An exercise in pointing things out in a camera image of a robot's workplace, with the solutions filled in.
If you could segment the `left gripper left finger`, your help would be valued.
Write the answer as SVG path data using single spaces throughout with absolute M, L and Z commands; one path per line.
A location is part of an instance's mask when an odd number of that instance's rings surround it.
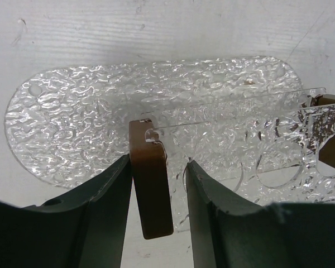
M 0 202 L 0 267 L 120 267 L 130 158 L 40 206 Z

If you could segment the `clear rack with brown ends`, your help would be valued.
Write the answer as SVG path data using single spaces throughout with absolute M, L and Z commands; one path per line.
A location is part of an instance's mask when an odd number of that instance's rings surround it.
M 187 219 L 190 162 L 258 205 L 335 201 L 335 95 L 324 88 L 150 109 L 129 138 L 147 239 Z

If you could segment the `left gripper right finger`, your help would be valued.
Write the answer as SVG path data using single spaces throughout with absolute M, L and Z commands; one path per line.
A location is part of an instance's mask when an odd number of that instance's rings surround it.
M 335 267 L 335 203 L 260 206 L 186 166 L 195 267 Z

